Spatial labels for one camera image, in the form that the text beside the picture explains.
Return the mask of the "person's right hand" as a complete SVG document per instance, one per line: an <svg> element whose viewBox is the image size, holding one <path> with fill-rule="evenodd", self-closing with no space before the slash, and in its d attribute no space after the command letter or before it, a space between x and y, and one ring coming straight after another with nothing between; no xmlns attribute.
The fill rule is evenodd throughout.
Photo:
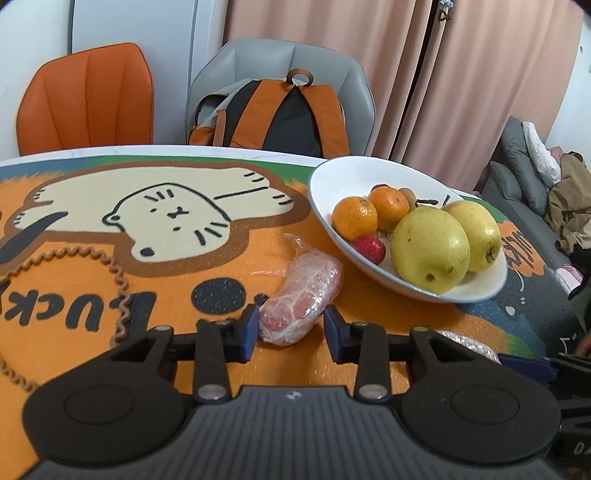
<svg viewBox="0 0 591 480"><path fill-rule="evenodd" d="M591 334L586 335L580 341L574 354L580 357L589 357L591 355Z"/></svg>

